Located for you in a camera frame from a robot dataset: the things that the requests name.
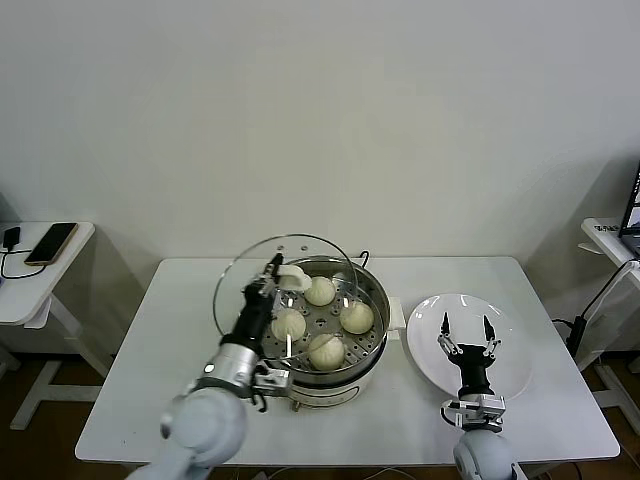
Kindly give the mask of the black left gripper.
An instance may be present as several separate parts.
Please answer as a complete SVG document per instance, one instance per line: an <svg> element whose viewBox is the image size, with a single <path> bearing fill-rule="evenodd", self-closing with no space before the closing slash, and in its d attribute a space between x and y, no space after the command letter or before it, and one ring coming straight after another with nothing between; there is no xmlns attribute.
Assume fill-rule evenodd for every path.
<svg viewBox="0 0 640 480"><path fill-rule="evenodd" d="M276 253L265 265L260 274L260 281L254 281L246 286L245 305L230 334L232 344L251 350L260 350L271 320L274 321L279 312L288 307L287 293L277 286L283 260L283 254Z"/></svg>

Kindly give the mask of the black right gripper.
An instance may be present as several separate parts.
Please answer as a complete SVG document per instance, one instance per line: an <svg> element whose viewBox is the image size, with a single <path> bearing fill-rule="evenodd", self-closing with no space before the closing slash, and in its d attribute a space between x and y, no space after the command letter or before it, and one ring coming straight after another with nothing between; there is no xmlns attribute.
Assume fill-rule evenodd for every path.
<svg viewBox="0 0 640 480"><path fill-rule="evenodd" d="M440 334L437 341L440 348L448 356L448 360L460 370L461 388L459 396L493 395L487 369L495 362L495 351L502 341L496 336L489 318L483 316L483 327L486 339L485 348L479 345L461 344L458 346L451 337L448 313L443 315Z"/></svg>

